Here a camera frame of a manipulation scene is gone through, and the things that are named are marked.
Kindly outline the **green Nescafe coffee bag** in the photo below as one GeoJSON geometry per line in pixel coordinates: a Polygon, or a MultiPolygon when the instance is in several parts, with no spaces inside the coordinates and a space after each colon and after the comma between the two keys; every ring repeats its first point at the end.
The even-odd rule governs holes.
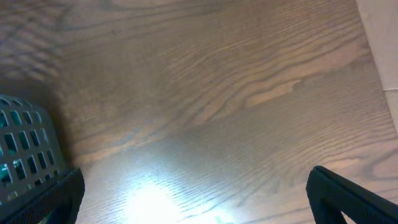
{"type": "Polygon", "coordinates": [[[1,186],[38,185],[53,177],[55,156],[38,111],[1,111],[1,186]]]}

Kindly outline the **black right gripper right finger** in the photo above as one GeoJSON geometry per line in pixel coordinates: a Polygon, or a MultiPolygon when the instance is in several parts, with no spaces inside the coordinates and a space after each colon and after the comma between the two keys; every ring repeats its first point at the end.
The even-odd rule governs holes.
{"type": "Polygon", "coordinates": [[[354,182],[315,166],[309,173],[307,197],[315,223],[397,223],[397,205],[354,182]]]}

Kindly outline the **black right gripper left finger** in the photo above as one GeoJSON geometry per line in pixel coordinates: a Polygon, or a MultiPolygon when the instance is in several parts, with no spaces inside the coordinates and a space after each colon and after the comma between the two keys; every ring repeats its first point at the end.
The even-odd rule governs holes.
{"type": "Polygon", "coordinates": [[[68,169],[1,206],[1,224],[74,224],[85,193],[80,169],[68,169]]]}

